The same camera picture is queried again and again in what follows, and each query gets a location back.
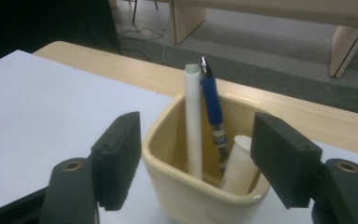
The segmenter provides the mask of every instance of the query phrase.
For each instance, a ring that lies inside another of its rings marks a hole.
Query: grey floor
[[[117,7],[112,9],[117,32],[120,33],[119,38],[151,39],[147,40],[147,44],[159,46],[154,54],[158,54],[167,65],[174,64],[175,58],[179,57],[177,52],[170,53],[170,49],[176,49],[216,56],[222,59],[222,62],[246,63],[265,68],[266,71],[282,74],[282,78],[286,79],[281,81],[290,82],[290,77],[303,77],[302,79],[306,78],[310,83],[322,82],[330,85],[329,89],[334,86],[358,90],[358,50],[342,77],[334,78],[328,75],[332,37],[337,29],[335,25],[208,9],[205,22],[180,45],[173,45],[168,4],[158,3],[156,9],[152,1],[140,0],[134,24],[133,8],[134,3],[130,6],[128,1],[117,0]],[[123,53],[131,55],[126,50],[123,50]],[[148,57],[146,50],[142,54]],[[242,71],[236,75],[248,75],[245,73],[246,71]],[[264,76],[264,73],[256,73],[253,75]],[[350,95],[350,92],[344,92],[342,98],[350,99]],[[341,98],[340,93],[333,97]],[[347,105],[357,99],[358,96],[355,96],[347,102],[339,100],[339,103]],[[356,108],[342,108],[358,112]]]

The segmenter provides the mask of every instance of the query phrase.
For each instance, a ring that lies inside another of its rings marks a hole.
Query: desk leg
[[[172,42],[180,44],[206,17],[206,8],[190,7],[170,0]]]
[[[358,25],[357,27],[338,26],[333,36],[329,75],[341,77],[356,50],[358,50]]]

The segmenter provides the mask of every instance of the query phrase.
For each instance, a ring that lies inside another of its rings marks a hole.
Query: wooden desk
[[[184,89],[183,71],[170,67],[55,42],[34,53],[43,58],[175,96]],[[218,90],[258,102],[309,139],[358,152],[358,114],[330,106],[217,80]]]

